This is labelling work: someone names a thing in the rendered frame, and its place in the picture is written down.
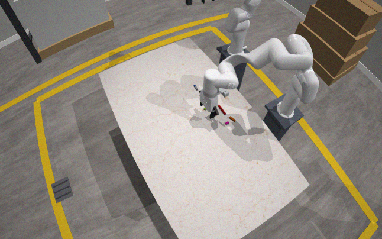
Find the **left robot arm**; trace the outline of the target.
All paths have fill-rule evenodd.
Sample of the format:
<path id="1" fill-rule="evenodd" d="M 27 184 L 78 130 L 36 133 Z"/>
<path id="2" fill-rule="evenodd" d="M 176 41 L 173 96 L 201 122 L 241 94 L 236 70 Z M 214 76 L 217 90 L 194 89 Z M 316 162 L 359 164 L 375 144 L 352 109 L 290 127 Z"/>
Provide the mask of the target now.
<path id="1" fill-rule="evenodd" d="M 289 90 L 283 101 L 277 105 L 277 112 L 281 117 L 291 118 L 300 101 L 309 104 L 315 99 L 319 81 L 312 69 L 313 53 L 307 40 L 298 34 L 291 34 L 286 40 L 286 46 L 289 53 L 279 39 L 272 38 L 249 53 L 227 57 L 220 62 L 218 70 L 208 69 L 205 72 L 203 94 L 208 98 L 222 94 L 225 98 L 229 96 L 227 89 L 235 89 L 239 84 L 235 66 L 249 63 L 259 70 L 272 62 L 276 69 L 296 70 Z"/>

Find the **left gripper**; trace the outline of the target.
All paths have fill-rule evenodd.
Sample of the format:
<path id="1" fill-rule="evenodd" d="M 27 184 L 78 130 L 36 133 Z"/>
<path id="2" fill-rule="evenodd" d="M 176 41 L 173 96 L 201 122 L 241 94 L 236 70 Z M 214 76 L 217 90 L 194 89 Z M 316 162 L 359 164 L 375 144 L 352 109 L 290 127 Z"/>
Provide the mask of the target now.
<path id="1" fill-rule="evenodd" d="M 216 115 L 219 115 L 219 112 L 217 110 L 217 106 L 218 106 L 218 96 L 214 97 L 214 98 L 208 98 L 206 97 L 204 94 L 203 94 L 203 88 L 202 90 L 199 91 L 200 93 L 200 105 L 204 106 L 206 108 L 206 110 L 208 112 L 210 112 L 210 119 L 211 118 L 214 118 Z M 214 112 L 212 113 L 212 110 L 214 110 Z"/>

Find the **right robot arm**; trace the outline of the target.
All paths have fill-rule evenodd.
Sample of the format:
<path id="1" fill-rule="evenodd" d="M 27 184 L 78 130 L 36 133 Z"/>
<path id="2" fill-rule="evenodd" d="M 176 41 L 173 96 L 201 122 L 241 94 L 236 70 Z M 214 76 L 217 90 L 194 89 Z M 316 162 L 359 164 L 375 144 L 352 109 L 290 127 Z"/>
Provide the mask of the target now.
<path id="1" fill-rule="evenodd" d="M 250 26 L 249 19 L 253 16 L 261 0 L 245 0 L 241 7 L 230 10 L 225 21 L 225 28 L 232 33 L 230 47 L 227 48 L 228 54 L 244 53 L 244 40 Z M 244 47 L 243 47 L 244 46 Z"/>

